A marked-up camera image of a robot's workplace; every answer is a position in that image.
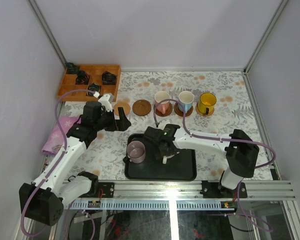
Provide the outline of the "pink mug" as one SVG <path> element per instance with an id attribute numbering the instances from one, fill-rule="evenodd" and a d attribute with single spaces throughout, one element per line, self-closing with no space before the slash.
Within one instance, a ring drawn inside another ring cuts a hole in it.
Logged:
<path id="1" fill-rule="evenodd" d="M 169 99 L 170 99 L 170 95 L 168 92 L 166 91 L 157 92 L 154 96 L 156 110 L 158 110 L 162 114 L 165 114 L 170 105 Z"/>

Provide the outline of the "blue mug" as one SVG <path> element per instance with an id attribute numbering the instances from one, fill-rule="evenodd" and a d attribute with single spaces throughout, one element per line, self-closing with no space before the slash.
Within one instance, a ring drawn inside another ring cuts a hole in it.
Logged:
<path id="1" fill-rule="evenodd" d="M 180 111 L 183 113 L 187 113 L 191 107 L 193 106 L 195 96 L 192 92 L 190 91 L 182 91 L 178 95 L 178 108 Z"/>

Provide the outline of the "cream white mug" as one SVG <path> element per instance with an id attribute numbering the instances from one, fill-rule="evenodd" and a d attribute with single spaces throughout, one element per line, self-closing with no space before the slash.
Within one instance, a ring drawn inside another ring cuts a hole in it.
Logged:
<path id="1" fill-rule="evenodd" d="M 165 165 L 166 163 L 167 163 L 167 161 L 169 160 L 169 159 L 171 159 L 171 158 L 173 158 L 174 157 L 174 155 L 169 155 L 169 156 L 163 156 L 163 158 L 162 158 L 162 163 Z"/>

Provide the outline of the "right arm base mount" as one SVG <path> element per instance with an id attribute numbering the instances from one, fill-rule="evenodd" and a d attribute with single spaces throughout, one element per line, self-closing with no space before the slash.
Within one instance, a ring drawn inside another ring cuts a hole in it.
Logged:
<path id="1" fill-rule="evenodd" d="M 201 194 L 205 199 L 225 199 L 225 198 L 234 198 L 239 196 L 240 198 L 247 199 L 248 194 L 246 190 L 246 185 L 241 183 L 238 186 L 242 178 L 235 176 L 221 176 L 219 181 L 201 181 Z"/>

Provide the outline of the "yellow mug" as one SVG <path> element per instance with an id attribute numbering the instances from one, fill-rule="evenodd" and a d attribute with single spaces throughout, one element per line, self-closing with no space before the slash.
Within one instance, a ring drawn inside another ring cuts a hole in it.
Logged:
<path id="1" fill-rule="evenodd" d="M 209 92 L 203 93 L 199 98 L 198 110 L 202 114 L 208 115 L 213 112 L 216 103 L 217 98 L 214 94 Z"/>

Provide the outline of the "purple mug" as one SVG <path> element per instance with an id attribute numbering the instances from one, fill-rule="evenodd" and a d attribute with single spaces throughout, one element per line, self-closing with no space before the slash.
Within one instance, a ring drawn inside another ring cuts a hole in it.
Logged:
<path id="1" fill-rule="evenodd" d="M 132 141 L 127 145 L 124 163 L 132 162 L 135 164 L 142 163 L 146 158 L 146 147 L 141 141 Z"/>

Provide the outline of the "woven rattan coaster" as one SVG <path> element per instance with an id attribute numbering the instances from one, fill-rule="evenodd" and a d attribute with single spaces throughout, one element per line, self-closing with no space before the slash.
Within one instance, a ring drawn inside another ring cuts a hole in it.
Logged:
<path id="1" fill-rule="evenodd" d="M 113 106 L 113 110 L 114 110 L 114 114 L 119 116 L 119 108 L 123 108 L 124 114 L 128 115 L 131 111 L 131 107 L 127 102 L 124 101 L 118 101 L 114 106 Z"/>
<path id="2" fill-rule="evenodd" d="M 203 117 L 209 117 L 209 116 L 213 115 L 213 113 L 214 113 L 214 111 L 215 111 L 215 109 L 213 109 L 213 110 L 212 110 L 211 112 L 209 112 L 208 114 L 205 114 L 205 113 L 200 112 L 200 111 L 199 111 L 199 108 L 198 108 L 198 102 L 197 102 L 196 105 L 195 105 L 195 110 L 196 110 L 196 112 L 197 112 L 200 116 L 203 116 Z"/>

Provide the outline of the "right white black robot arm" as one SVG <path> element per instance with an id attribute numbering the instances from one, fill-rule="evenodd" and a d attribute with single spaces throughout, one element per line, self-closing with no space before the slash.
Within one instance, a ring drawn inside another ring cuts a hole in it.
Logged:
<path id="1" fill-rule="evenodd" d="M 190 132 L 176 124 L 166 124 L 163 129 L 147 127 L 143 138 L 156 146 L 165 164 L 181 150 L 194 150 L 217 154 L 227 160 L 218 192 L 223 197 L 235 193 L 244 178 L 254 176 L 260 148 L 240 129 L 229 134 Z"/>

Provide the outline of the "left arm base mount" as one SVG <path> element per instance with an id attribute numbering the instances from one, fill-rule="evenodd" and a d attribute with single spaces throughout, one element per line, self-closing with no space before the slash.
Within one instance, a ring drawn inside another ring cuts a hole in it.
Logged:
<path id="1" fill-rule="evenodd" d="M 82 171 L 76 177 L 68 178 L 79 198 L 107 199 L 114 197 L 114 182 L 99 182 L 99 177 L 91 172 Z"/>

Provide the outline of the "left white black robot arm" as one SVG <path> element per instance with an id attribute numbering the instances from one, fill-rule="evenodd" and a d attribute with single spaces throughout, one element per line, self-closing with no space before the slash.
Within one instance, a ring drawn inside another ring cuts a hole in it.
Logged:
<path id="1" fill-rule="evenodd" d="M 64 207 L 79 197 L 95 197 L 100 192 L 98 176 L 82 171 L 63 184 L 77 159 L 95 140 L 99 131 L 126 131 L 131 122 L 124 108 L 118 108 L 119 118 L 104 103 L 89 101 L 83 114 L 66 134 L 66 140 L 54 159 L 31 184 L 24 183 L 19 189 L 21 219 L 29 218 L 47 226 L 55 225 Z"/>

